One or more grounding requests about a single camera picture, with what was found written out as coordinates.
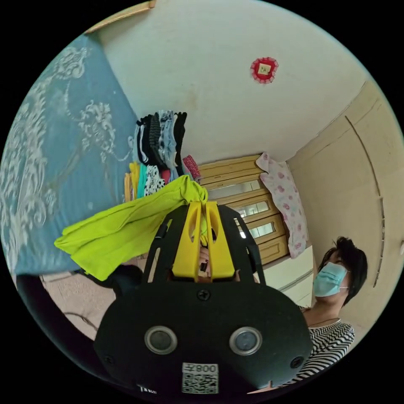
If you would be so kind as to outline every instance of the pink floral cloth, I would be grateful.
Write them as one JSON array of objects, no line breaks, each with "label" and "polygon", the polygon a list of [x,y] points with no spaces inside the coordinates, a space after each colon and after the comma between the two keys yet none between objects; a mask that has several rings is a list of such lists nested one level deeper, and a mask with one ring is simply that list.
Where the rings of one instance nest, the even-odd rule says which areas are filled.
[{"label": "pink floral cloth", "polygon": [[306,248],[307,234],[303,207],[292,174],[286,163],[276,162],[268,153],[263,153],[256,164],[266,171],[260,175],[261,181],[283,215],[290,233],[288,240],[290,257],[296,258]]}]

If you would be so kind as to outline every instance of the lime green cloth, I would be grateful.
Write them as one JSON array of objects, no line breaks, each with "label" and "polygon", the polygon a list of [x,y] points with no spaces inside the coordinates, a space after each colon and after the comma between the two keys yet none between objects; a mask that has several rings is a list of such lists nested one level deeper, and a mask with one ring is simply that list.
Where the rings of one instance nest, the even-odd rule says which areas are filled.
[{"label": "lime green cloth", "polygon": [[[149,251],[168,213],[191,202],[207,202],[207,190],[183,175],[153,195],[135,199],[66,227],[55,246],[88,274],[103,281],[122,262]],[[203,218],[201,240],[206,245]]]}]

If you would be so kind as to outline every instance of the surgical mask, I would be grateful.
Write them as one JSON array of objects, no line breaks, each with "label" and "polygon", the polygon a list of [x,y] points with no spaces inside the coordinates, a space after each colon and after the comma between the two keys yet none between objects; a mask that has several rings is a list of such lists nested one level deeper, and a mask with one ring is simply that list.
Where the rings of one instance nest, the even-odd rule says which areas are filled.
[{"label": "surgical mask", "polygon": [[348,287],[341,287],[341,283],[347,272],[348,271],[342,265],[332,262],[324,265],[313,283],[314,296],[332,296],[339,293],[340,289],[347,289]]}]

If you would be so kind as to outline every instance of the screw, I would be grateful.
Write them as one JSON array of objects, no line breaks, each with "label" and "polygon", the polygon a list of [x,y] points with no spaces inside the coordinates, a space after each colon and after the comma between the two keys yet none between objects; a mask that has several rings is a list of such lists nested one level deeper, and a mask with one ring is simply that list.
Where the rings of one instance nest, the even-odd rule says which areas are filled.
[{"label": "screw", "polygon": [[296,358],[294,358],[291,363],[290,363],[290,367],[292,369],[296,369],[298,368],[301,364],[303,363],[303,357],[302,356],[297,356]]},{"label": "screw", "polygon": [[198,296],[198,299],[199,299],[199,300],[202,300],[202,301],[205,302],[206,300],[209,300],[209,298],[210,298],[210,292],[209,292],[209,290],[202,289],[202,290],[200,290],[200,291],[198,292],[197,296]]},{"label": "screw", "polygon": [[105,361],[108,365],[111,365],[111,366],[113,366],[113,365],[115,364],[114,358],[113,358],[112,356],[110,356],[110,355],[105,355],[105,356],[104,356],[104,361]]}]

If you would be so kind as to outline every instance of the blue patterned fabric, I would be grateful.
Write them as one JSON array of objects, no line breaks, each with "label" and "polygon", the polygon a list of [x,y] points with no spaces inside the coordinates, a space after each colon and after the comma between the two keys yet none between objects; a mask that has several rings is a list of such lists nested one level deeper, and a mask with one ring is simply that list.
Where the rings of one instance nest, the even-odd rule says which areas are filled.
[{"label": "blue patterned fabric", "polygon": [[62,230],[121,204],[137,117],[96,37],[80,36],[24,99],[0,165],[1,241],[12,274],[77,270]]}]

